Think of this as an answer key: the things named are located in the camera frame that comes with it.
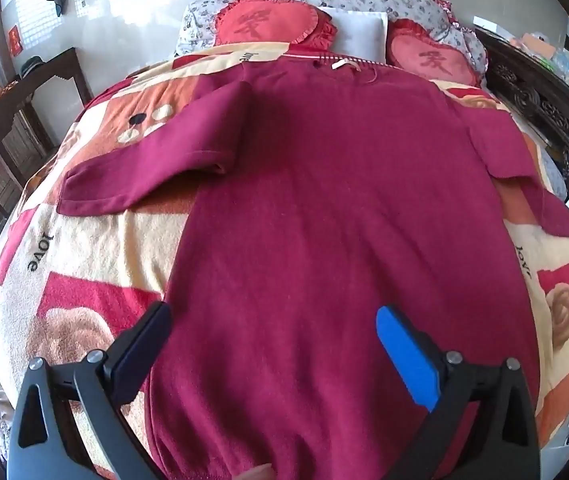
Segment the right red heart pillow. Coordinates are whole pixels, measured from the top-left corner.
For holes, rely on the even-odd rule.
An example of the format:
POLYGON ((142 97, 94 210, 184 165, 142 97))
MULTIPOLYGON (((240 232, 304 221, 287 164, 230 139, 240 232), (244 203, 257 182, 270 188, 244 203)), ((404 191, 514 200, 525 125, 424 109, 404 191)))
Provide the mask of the right red heart pillow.
POLYGON ((479 76, 463 52, 434 41, 418 23, 403 18, 389 27, 387 58, 392 65, 427 79, 467 86, 479 83, 479 76))

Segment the dark carved wooden cabinet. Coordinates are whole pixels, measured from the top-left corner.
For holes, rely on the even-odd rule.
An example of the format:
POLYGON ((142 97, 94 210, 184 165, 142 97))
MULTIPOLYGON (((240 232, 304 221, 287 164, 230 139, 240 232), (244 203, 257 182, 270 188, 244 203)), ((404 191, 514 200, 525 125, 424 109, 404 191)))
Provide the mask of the dark carved wooden cabinet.
POLYGON ((537 130, 569 192, 569 86, 493 32, 475 33, 489 60, 487 87, 537 130))

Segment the red wall decoration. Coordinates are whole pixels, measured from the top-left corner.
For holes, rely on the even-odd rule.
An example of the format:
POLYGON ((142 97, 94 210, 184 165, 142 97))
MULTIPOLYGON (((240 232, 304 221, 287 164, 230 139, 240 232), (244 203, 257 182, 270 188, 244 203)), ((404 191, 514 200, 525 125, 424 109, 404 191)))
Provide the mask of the red wall decoration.
POLYGON ((16 58, 23 52, 23 45, 19 27, 14 25, 8 31, 8 46, 12 58, 16 58))

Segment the black hat on table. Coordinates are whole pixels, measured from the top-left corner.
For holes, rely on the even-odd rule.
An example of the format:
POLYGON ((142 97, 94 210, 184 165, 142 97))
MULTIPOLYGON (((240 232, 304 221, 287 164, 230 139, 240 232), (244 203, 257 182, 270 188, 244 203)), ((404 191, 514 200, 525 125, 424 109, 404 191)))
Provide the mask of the black hat on table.
POLYGON ((36 68, 44 65, 45 62, 39 55, 31 56, 28 58, 20 68, 20 76, 22 78, 27 77, 31 72, 34 72, 36 68))

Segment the red heart pillow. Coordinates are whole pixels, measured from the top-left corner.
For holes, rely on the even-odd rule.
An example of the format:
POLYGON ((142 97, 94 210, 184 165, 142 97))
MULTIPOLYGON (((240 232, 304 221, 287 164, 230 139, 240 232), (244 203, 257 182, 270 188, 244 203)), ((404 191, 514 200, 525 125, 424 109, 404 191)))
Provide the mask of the red heart pillow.
POLYGON ((392 65, 427 79, 467 86, 479 83, 479 76, 463 52, 434 41, 418 23, 403 18, 389 27, 387 58, 392 65))
POLYGON ((215 18, 215 46, 285 42, 328 50, 338 29, 329 14, 297 0, 234 0, 215 18))

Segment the left red heart pillow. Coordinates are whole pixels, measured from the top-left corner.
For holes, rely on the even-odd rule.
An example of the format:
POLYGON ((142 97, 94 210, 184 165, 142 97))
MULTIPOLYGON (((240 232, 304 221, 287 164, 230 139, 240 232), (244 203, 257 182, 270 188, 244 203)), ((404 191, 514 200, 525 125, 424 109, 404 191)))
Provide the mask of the left red heart pillow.
POLYGON ((338 29, 329 14, 297 0, 234 0, 215 18, 215 46, 285 42, 328 50, 338 29))

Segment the dark wooden side table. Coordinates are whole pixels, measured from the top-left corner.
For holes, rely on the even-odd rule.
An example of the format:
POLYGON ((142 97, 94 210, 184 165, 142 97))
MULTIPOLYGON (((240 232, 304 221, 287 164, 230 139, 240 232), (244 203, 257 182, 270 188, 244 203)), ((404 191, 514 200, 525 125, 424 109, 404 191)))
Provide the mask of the dark wooden side table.
POLYGON ((48 81, 71 81, 80 102, 88 104, 92 93, 75 48, 68 48, 33 68, 0 94, 0 230, 8 221, 18 194, 37 168, 60 143, 45 129, 32 105, 34 94, 48 81))

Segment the white pillow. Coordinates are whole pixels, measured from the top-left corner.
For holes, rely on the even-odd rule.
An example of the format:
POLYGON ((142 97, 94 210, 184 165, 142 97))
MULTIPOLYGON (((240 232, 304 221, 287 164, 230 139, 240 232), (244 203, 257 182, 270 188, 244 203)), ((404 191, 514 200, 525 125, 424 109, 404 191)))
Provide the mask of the white pillow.
POLYGON ((332 52, 385 64, 387 62, 388 15, 385 12, 345 11, 321 6, 337 28, 332 52))

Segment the maroon fleece garment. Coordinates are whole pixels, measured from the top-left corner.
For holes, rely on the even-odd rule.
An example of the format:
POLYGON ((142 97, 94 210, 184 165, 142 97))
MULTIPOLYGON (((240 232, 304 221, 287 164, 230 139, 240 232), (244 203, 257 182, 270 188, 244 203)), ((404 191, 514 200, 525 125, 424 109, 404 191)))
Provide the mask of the maroon fleece garment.
POLYGON ((167 282, 174 330, 146 391, 172 479, 378 479, 425 417, 376 334, 394 306, 443 349, 520 361, 547 439, 569 403, 543 359, 569 340, 569 242, 535 144, 476 91, 301 58, 200 76, 164 125, 81 162, 67 217, 119 214, 206 171, 167 282))

